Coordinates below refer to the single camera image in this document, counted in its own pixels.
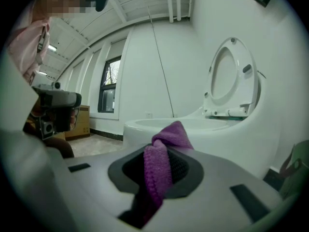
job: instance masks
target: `window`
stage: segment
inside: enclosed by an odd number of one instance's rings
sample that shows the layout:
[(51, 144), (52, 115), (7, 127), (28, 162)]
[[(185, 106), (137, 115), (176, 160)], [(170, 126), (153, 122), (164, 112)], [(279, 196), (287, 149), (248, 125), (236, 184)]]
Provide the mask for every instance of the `window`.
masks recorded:
[(114, 113), (115, 91), (121, 56), (105, 62), (98, 100), (99, 113)]

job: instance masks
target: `toilet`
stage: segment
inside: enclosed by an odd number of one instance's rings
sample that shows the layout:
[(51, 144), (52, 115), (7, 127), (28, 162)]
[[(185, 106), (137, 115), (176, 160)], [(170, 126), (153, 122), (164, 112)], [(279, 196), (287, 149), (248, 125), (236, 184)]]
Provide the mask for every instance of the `toilet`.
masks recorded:
[(230, 160), (263, 178), (280, 136), (277, 107), (266, 78), (245, 44), (229, 37), (209, 67), (202, 106), (181, 118), (128, 121), (124, 147), (150, 143), (155, 134), (179, 120), (195, 150)]

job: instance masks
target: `white pipe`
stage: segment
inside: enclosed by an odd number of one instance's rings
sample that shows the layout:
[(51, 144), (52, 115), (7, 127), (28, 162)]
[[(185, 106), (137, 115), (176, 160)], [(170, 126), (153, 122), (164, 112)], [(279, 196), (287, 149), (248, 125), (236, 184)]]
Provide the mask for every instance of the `white pipe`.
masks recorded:
[(181, 0), (176, 0), (177, 4), (177, 21), (182, 20), (182, 6), (181, 6)]
[(188, 14), (188, 17), (191, 17), (191, 11), (192, 11), (192, 0), (189, 0), (189, 14)]
[(168, 0), (168, 6), (169, 6), (169, 22), (173, 23), (174, 18), (173, 18), (173, 3), (172, 3), (172, 0)]

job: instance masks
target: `purple towel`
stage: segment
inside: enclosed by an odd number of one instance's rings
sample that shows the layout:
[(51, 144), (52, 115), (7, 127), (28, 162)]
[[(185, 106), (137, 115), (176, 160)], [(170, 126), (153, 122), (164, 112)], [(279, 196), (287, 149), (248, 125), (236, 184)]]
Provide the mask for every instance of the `purple towel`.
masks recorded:
[[(173, 122), (153, 136), (152, 144), (153, 146), (147, 146), (144, 150), (144, 178), (147, 191), (157, 211), (162, 205), (164, 194), (173, 185), (166, 145), (188, 149), (193, 147), (180, 121)], [(145, 217), (146, 222), (153, 214)]]

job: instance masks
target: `toilet seat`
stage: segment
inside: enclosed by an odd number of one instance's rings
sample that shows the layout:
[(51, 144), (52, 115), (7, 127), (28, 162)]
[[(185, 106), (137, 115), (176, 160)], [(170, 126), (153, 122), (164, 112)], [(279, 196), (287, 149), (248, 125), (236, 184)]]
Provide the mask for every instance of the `toilet seat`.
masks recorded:
[(209, 69), (204, 115), (247, 117), (255, 108), (257, 91), (257, 70), (249, 50), (235, 37), (226, 39)]

